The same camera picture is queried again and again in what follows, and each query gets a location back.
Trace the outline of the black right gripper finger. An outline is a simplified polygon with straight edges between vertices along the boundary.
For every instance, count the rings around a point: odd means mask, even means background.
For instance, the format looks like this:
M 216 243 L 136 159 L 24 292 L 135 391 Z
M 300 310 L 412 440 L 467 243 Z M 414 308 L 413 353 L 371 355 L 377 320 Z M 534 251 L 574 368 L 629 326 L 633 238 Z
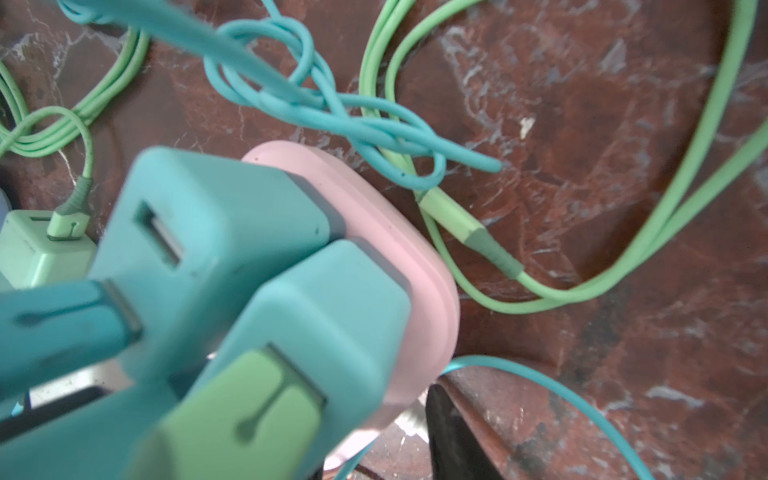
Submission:
M 425 413 L 435 480 L 503 479 L 442 386 L 428 389 Z

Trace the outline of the mint charger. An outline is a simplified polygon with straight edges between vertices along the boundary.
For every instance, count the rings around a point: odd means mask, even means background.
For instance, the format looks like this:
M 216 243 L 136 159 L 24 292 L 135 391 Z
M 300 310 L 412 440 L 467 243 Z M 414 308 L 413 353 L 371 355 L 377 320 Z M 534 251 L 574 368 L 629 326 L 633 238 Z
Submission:
M 1 228 L 1 292 L 77 281 L 87 275 L 97 245 L 84 236 L 53 241 L 51 211 L 13 210 Z

